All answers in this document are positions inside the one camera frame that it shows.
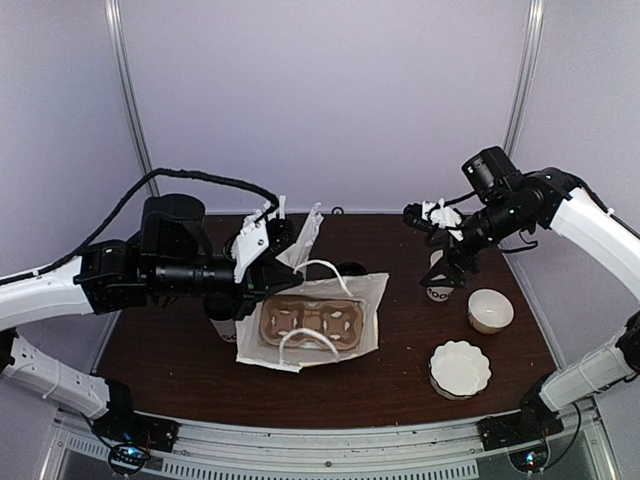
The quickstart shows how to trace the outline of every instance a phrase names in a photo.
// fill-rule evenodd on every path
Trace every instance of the table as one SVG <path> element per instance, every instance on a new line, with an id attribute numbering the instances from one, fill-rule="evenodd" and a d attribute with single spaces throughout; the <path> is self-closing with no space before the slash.
<path id="1" fill-rule="evenodd" d="M 239 224 L 239 217 L 214 216 L 205 227 L 219 248 Z M 482 252 L 482 272 L 469 287 L 436 303 L 418 284 L 432 252 L 423 240 L 399 215 L 328 215 L 322 224 L 313 258 L 390 274 L 378 310 L 380 348 L 368 355 L 300 374 L 238 364 L 235 345 L 217 336 L 201 301 L 182 299 L 164 310 L 123 312 L 98 374 L 127 383 L 141 411 L 268 428 L 413 425 L 518 408 L 555 365 L 508 265 L 499 252 Z M 326 275 L 317 266 L 309 274 Z M 515 309 L 498 335 L 477 333 L 466 319 L 469 295 L 485 287 L 505 294 Z M 429 383 L 429 357 L 451 339 L 477 345 L 491 361 L 489 386 L 469 400 L 446 400 Z"/>

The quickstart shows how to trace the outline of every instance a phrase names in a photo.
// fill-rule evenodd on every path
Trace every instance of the white bag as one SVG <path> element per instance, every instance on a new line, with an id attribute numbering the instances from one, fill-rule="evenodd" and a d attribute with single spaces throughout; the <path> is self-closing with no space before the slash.
<path id="1" fill-rule="evenodd" d="M 319 263 L 331 268 L 336 275 L 336 268 L 324 260 L 310 260 L 301 263 L 296 269 L 312 263 Z M 259 303 L 253 314 L 241 322 L 236 322 L 238 354 L 236 361 L 248 365 L 299 372 L 304 367 L 341 362 L 359 357 L 378 348 L 378 315 L 377 310 L 384 294 L 389 274 L 374 273 L 357 277 L 340 277 L 327 280 L 306 281 L 298 287 L 280 292 L 278 295 L 301 295 L 319 300 L 352 300 L 361 303 L 363 310 L 363 330 L 360 342 L 354 348 L 338 352 L 335 346 L 322 334 L 309 329 L 292 330 L 283 337 L 279 347 L 267 344 L 260 335 L 260 318 L 262 305 Z M 330 350 L 318 349 L 313 344 L 288 348 L 287 340 L 295 334 L 303 333 L 313 336 L 330 347 Z"/>

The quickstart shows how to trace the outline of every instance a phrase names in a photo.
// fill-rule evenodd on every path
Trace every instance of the scalloped white bowl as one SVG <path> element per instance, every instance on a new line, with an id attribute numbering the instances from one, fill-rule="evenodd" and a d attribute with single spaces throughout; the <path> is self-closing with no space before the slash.
<path id="1" fill-rule="evenodd" d="M 469 342 L 448 341 L 436 348 L 429 360 L 433 388 L 449 400 L 464 400 L 487 388 L 489 359 Z"/>

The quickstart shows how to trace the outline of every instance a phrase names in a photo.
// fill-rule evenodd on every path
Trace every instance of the brown tabletop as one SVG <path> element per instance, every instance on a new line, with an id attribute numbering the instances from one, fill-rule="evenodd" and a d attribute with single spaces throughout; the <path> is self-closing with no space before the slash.
<path id="1" fill-rule="evenodd" d="M 210 217 L 206 224 L 217 246 L 238 225 L 238 217 Z M 378 310 L 380 348 L 368 355 L 299 374 L 239 364 L 235 345 L 218 337 L 201 301 L 182 299 L 165 310 L 123 312 L 98 373 L 127 383 L 138 410 L 247 426 L 411 425 L 516 409 L 555 367 L 511 271 L 499 252 L 485 251 L 469 287 L 435 303 L 418 285 L 431 253 L 423 238 L 397 215 L 329 215 L 322 224 L 313 258 L 357 261 L 390 274 Z M 309 273 L 325 275 L 315 266 Z M 469 295 L 483 287 L 504 293 L 515 309 L 513 323 L 498 335 L 477 333 L 466 319 Z M 491 361 L 489 386 L 469 400 L 446 400 L 429 383 L 429 357 L 451 339 L 479 346 Z"/>

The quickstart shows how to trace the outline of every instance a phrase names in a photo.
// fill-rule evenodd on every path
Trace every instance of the dark wooden table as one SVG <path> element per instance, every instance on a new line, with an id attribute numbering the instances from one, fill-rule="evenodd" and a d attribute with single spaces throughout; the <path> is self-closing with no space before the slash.
<path id="1" fill-rule="evenodd" d="M 210 217 L 206 225 L 219 247 L 239 219 Z M 380 348 L 368 355 L 300 374 L 238 364 L 235 345 L 217 336 L 201 301 L 183 299 L 165 310 L 124 312 L 98 373 L 127 383 L 139 410 L 259 427 L 411 425 L 516 409 L 555 367 L 511 271 L 500 253 L 483 252 L 482 272 L 470 277 L 469 288 L 435 303 L 418 285 L 431 253 L 423 238 L 397 215 L 329 215 L 322 224 L 313 258 L 390 274 L 378 310 Z M 318 268 L 310 275 L 325 275 Z M 498 335 L 481 335 L 467 323 L 467 299 L 482 287 L 514 305 L 513 323 Z M 472 399 L 446 400 L 429 383 L 429 357 L 447 340 L 467 340 L 491 361 L 489 386 Z"/>

